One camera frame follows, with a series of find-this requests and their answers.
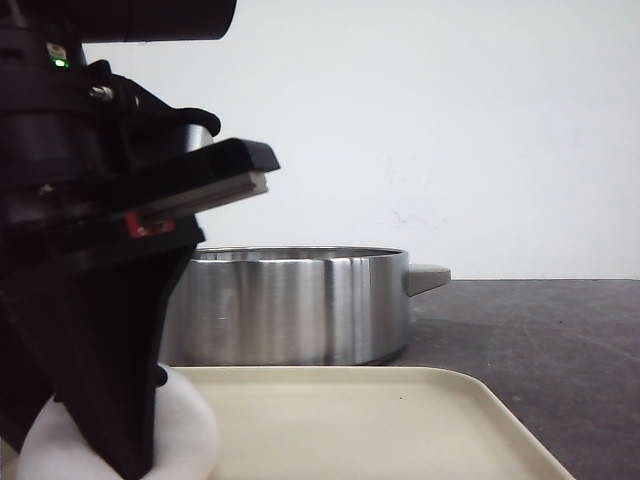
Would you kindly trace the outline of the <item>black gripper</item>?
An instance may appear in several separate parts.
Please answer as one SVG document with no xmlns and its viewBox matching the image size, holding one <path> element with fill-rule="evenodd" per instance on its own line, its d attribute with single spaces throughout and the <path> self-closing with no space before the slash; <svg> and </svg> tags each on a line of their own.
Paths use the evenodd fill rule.
<svg viewBox="0 0 640 480">
<path fill-rule="evenodd" d="M 99 61 L 1 64 L 1 256 L 165 260 L 203 239 L 197 213 L 261 194 L 278 160 L 231 138 L 189 149 L 219 119 L 174 108 Z"/>
</svg>

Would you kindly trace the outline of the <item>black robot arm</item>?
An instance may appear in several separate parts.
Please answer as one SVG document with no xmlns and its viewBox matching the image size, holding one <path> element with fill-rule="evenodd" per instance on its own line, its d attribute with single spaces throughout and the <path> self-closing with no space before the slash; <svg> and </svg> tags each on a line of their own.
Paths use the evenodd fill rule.
<svg viewBox="0 0 640 480">
<path fill-rule="evenodd" d="M 191 148 L 219 118 L 175 108 L 87 43 L 218 40 L 232 1 L 1 5 L 1 436 L 48 399 L 124 479 L 151 471 L 169 297 L 204 235 L 196 214 L 266 191 L 270 146 Z"/>
</svg>

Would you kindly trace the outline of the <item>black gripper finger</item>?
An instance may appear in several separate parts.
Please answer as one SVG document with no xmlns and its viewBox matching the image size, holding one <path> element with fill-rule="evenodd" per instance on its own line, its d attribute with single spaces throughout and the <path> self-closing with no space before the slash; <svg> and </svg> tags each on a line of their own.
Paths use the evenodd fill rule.
<svg viewBox="0 0 640 480">
<path fill-rule="evenodd" d="M 153 464 L 155 391 L 169 294 L 191 246 L 116 260 L 1 256 L 1 437 L 21 450 L 47 400 L 121 477 Z"/>
</svg>

